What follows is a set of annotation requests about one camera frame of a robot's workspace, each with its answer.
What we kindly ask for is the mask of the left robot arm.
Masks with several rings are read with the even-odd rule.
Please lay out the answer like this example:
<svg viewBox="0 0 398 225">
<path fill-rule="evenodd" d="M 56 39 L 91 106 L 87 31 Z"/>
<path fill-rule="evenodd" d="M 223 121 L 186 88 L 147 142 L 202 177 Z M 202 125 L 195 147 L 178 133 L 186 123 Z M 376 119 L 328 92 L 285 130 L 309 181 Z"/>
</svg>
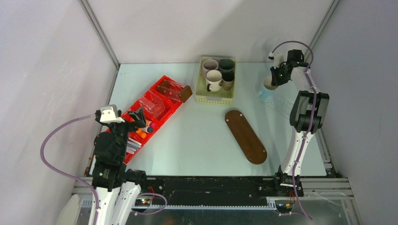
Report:
<svg viewBox="0 0 398 225">
<path fill-rule="evenodd" d="M 126 168 L 125 158 L 129 133 L 146 126 L 143 108 L 129 111 L 127 121 L 115 105 L 101 107 L 95 120 L 108 127 L 94 139 L 95 164 L 91 225 L 124 225 L 138 195 L 148 191 L 146 173 Z"/>
</svg>

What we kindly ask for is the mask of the light blue mug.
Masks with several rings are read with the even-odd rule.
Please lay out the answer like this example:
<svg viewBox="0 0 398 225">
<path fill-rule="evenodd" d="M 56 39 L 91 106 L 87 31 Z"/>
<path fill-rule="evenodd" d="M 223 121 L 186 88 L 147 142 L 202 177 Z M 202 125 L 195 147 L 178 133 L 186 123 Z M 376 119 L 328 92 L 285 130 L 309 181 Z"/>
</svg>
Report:
<svg viewBox="0 0 398 225">
<path fill-rule="evenodd" d="M 268 76 L 264 78 L 259 91 L 258 91 L 258 97 L 259 100 L 266 100 L 274 95 L 275 90 L 277 89 L 277 86 L 272 85 L 272 77 Z"/>
</svg>

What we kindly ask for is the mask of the clear textured acrylic tray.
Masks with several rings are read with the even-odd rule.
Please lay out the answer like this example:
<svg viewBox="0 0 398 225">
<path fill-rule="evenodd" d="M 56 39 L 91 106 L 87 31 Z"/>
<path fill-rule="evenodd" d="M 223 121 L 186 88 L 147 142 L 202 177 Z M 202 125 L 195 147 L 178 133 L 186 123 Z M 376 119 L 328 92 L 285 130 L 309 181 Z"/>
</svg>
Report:
<svg viewBox="0 0 398 225">
<path fill-rule="evenodd" d="M 145 109 L 146 112 L 158 118 L 164 114 L 166 107 L 162 99 L 152 91 L 147 91 L 142 95 L 138 102 Z"/>
</svg>

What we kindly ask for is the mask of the white mug black handle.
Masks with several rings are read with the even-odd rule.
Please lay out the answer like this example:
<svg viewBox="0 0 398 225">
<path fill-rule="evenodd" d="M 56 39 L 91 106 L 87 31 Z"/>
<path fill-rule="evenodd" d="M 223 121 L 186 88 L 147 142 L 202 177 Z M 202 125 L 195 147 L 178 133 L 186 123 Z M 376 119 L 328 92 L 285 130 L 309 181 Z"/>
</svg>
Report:
<svg viewBox="0 0 398 225">
<path fill-rule="evenodd" d="M 207 92 L 218 92 L 221 89 L 222 73 L 219 70 L 209 70 L 206 74 Z"/>
</svg>

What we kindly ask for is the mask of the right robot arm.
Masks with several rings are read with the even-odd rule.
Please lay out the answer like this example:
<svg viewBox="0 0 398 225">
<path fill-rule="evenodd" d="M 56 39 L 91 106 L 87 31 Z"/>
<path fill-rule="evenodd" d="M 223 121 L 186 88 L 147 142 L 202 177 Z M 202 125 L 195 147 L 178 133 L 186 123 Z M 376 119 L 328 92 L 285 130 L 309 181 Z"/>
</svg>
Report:
<svg viewBox="0 0 398 225">
<path fill-rule="evenodd" d="M 301 164 L 310 140 L 324 123 L 329 95 L 316 87 L 309 65 L 304 62 L 284 62 L 272 66 L 272 86 L 279 87 L 293 81 L 298 94 L 290 112 L 292 138 L 287 155 L 274 175 L 273 190 L 287 195 L 299 184 Z"/>
</svg>

